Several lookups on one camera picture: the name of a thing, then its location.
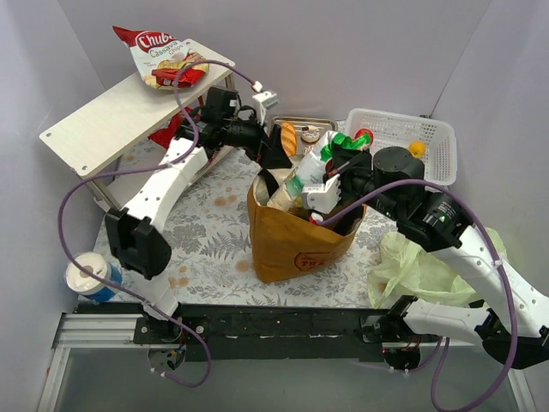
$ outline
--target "food package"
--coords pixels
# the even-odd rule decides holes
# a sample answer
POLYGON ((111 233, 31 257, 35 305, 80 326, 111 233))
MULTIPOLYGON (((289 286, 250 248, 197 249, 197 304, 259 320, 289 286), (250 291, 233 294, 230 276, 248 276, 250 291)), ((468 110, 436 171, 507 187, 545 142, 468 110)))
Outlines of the food package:
MULTIPOLYGON (((168 33, 139 32, 113 26, 114 33, 130 48, 137 70, 151 88, 172 89, 178 72, 189 62, 203 60, 185 43, 168 33)), ((208 64, 197 64, 179 79, 179 88, 190 87, 208 73, 208 64)))
MULTIPOLYGON (((486 230, 499 256, 506 260, 498 232, 486 230)), ((392 307, 404 294, 449 306, 466 306, 482 299, 446 263, 398 232, 387 233, 379 249, 382 262, 368 274, 368 298, 374 309, 392 307)))
POLYGON ((284 212, 292 207, 301 208, 300 195, 303 187, 323 182, 326 165, 332 158, 333 146, 361 150, 370 147, 370 141, 368 136, 352 139, 337 131, 326 131, 269 199, 267 206, 284 212))

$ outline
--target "metal tray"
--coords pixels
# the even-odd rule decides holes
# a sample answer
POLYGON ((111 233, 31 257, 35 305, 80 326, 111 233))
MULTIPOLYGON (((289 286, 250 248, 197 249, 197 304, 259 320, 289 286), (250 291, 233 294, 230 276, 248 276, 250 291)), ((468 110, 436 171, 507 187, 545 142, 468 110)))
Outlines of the metal tray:
POLYGON ((275 124, 283 124, 285 122, 288 122, 292 124, 293 127, 295 127, 296 135, 298 138, 298 155, 305 154, 309 151, 308 148, 315 144, 304 142, 301 139, 301 134, 303 133, 304 127, 318 127, 320 129, 319 136, 322 136, 328 130, 337 131, 337 123, 326 118, 287 118, 284 116, 275 116, 271 118, 268 129, 271 130, 275 124))

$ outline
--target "white plastic basket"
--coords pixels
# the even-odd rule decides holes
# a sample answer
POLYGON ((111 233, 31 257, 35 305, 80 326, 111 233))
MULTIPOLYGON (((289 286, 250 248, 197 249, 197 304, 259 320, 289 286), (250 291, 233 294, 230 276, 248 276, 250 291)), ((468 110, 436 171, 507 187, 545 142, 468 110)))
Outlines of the white plastic basket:
POLYGON ((345 134, 353 137, 362 128, 374 133, 372 154, 388 146, 408 148, 412 142, 424 142, 426 151, 421 160, 425 163, 425 180, 444 186, 455 182, 455 133, 449 124, 404 114, 353 109, 345 123, 345 134))

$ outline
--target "white cup lid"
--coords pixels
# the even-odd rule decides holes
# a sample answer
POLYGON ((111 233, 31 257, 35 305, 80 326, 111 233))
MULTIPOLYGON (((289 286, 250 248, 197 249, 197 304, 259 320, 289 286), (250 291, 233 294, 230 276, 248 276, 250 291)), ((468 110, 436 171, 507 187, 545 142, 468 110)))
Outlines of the white cup lid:
MULTIPOLYGON (((109 264, 99 253, 93 253, 92 251, 82 253, 76 258, 76 262, 103 279, 110 272, 109 264)), ((65 281, 69 285, 69 288, 79 294, 94 294, 104 287, 103 283, 86 275, 72 262, 69 263, 65 271, 65 281)))

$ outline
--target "printed logo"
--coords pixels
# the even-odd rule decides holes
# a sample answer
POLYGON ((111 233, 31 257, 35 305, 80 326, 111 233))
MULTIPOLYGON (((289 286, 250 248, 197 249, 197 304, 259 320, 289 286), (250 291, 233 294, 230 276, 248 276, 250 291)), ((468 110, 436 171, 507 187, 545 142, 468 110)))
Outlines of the printed logo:
POLYGON ((153 47, 162 47, 175 40, 170 34, 160 32, 143 32, 136 37, 136 44, 141 50, 148 53, 153 47))
POLYGON ((343 253, 336 251, 312 251, 301 252, 295 257, 293 263, 299 270, 306 272, 331 264, 343 253))

